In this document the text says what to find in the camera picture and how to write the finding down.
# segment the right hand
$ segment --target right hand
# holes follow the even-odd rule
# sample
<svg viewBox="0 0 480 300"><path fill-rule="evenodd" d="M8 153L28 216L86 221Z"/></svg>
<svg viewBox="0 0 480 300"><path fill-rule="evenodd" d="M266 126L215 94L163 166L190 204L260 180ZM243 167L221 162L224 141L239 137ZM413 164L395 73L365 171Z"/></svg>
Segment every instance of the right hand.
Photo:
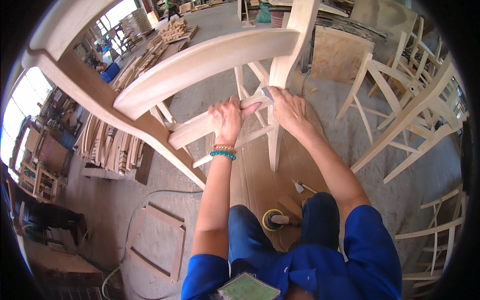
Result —
<svg viewBox="0 0 480 300"><path fill-rule="evenodd" d="M288 90L279 91L274 86L269 86L268 91L272 94L275 104L273 116L289 133L296 136L306 124L307 101L300 96L292 96Z"/></svg>

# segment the blue plastic crate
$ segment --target blue plastic crate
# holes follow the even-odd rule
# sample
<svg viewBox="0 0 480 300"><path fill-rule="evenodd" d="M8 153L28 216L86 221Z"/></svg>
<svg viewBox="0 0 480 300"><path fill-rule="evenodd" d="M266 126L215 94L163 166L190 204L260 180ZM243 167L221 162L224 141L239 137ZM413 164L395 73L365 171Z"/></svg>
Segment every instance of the blue plastic crate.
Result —
<svg viewBox="0 0 480 300"><path fill-rule="evenodd" d="M115 76L117 76L119 72L120 68L117 63L114 62L113 64L109 65L107 69L103 71L103 73L100 74L100 77L102 77L102 80L105 83L109 83L113 78L115 78Z"/></svg>

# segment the window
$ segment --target window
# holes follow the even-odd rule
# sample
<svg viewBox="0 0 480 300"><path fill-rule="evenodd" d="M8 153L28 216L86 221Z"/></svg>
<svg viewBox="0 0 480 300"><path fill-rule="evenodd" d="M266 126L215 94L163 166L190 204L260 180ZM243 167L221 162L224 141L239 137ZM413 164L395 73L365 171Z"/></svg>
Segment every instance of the window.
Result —
<svg viewBox="0 0 480 300"><path fill-rule="evenodd" d="M37 103L43 105L52 89L53 86L38 67L30 68L19 81L7 104L1 127L0 157L6 165L8 165L12 157L15 139L19 133L23 119L28 115L36 116L39 114L40 107ZM20 144L15 168L20 168L27 135L28 131Z"/></svg>

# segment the blue shirt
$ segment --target blue shirt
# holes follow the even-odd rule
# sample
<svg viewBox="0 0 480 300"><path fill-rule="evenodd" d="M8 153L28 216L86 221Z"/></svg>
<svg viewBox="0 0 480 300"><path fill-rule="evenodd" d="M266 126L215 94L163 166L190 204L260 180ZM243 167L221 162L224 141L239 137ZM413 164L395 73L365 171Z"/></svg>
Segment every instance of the blue shirt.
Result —
<svg viewBox="0 0 480 300"><path fill-rule="evenodd" d="M281 290L290 282L318 299L400 299L402 272L392 238L382 217L371 206L355 208L345 222L345 254L318 245L298 246L291 252L237 259L231 278L243 272ZM188 264L182 299L209 299L208 294L230 280L228 262L200 254Z"/></svg>

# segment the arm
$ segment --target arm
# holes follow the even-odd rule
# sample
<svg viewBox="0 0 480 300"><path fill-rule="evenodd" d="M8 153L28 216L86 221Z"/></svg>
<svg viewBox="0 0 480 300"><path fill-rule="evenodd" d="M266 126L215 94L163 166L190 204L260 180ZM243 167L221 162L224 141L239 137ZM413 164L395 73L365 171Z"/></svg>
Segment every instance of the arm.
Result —
<svg viewBox="0 0 480 300"><path fill-rule="evenodd" d="M260 103L240 109L238 96L211 106L208 115L215 127L216 144L234 146L243 120L255 112ZM200 201L193 234L192 256L212 254L228 259L228 210L230 208L230 174L232 160L213 157L205 190Z"/></svg>
<svg viewBox="0 0 480 300"><path fill-rule="evenodd" d="M268 89L275 101L275 119L310 153L335 198L342 219L346 220L357 206L370 205L355 174L308 121L306 100L292 96L287 90L279 91L272 86Z"/></svg>

